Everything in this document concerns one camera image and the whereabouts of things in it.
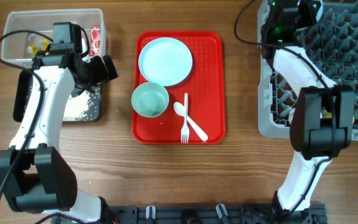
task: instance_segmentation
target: wooden table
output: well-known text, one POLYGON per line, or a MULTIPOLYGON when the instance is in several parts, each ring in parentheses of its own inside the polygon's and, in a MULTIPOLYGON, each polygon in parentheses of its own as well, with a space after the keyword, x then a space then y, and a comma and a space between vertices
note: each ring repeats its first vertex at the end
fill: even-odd
MULTIPOLYGON (((269 203, 284 181, 293 149, 289 140, 261 136, 257 124, 260 56, 233 34, 237 13, 247 1, 141 1, 33 4, 0 0, 0 36, 12 11, 100 8, 108 31, 108 53, 120 73, 103 89, 103 113, 97 123, 64 124, 61 154, 79 187, 103 196, 110 205, 240 205, 269 203), (135 42, 147 30, 211 30, 224 44, 226 137, 212 146, 146 146, 131 134, 131 93, 135 42)), ((256 40, 260 1, 239 26, 256 40)), ((0 150, 19 123, 12 119, 18 70, 0 64, 0 150)), ((358 223, 358 142, 327 168, 313 194, 325 203, 330 223, 358 223)), ((0 223, 33 223, 43 215, 14 213, 3 198, 0 223)))

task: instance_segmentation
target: green bowl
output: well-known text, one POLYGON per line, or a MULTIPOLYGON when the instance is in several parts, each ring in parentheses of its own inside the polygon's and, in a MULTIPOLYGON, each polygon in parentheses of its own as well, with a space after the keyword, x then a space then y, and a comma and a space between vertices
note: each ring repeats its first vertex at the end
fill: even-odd
POLYGON ((162 85, 147 82, 135 89, 131 103, 136 113, 146 118, 155 118, 167 109, 169 94, 162 85))

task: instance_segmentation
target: white fork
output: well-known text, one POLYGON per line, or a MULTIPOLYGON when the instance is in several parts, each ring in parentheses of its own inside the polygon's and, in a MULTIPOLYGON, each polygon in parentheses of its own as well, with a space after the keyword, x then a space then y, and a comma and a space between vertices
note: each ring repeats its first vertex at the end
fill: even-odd
POLYGON ((182 144, 189 143, 189 136, 190 136, 190 130, 189 126, 187 125, 187 111, 188 111, 188 95, 185 93, 185 122, 183 123, 183 127, 181 128, 180 134, 181 134, 181 140, 180 142, 182 144))

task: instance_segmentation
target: gray dish rack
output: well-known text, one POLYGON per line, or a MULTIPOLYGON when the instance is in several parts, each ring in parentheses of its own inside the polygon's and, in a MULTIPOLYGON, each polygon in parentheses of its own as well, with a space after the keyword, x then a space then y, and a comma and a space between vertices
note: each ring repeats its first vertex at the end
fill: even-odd
MULTIPOLYGON (((258 41, 268 13, 268 2, 264 0, 258 10, 258 41)), ((356 91, 352 139, 358 141, 358 1, 325 1, 319 24, 297 33, 297 38, 321 71, 338 84, 350 85, 356 91)), ((296 105, 296 96, 281 74, 274 72, 262 58, 260 70, 259 132, 270 138, 288 139, 288 114, 296 105)))

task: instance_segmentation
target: spoon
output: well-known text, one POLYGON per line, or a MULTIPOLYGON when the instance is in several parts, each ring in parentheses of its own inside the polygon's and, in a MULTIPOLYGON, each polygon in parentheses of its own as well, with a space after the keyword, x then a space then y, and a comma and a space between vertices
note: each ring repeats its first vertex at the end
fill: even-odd
MULTIPOLYGON (((181 103, 175 102, 173 104, 173 109, 179 116, 185 116, 185 107, 181 103)), ((187 116, 187 121, 189 122, 190 126, 196 131, 198 137, 200 137, 201 140, 208 140, 208 135, 189 116, 187 116)))

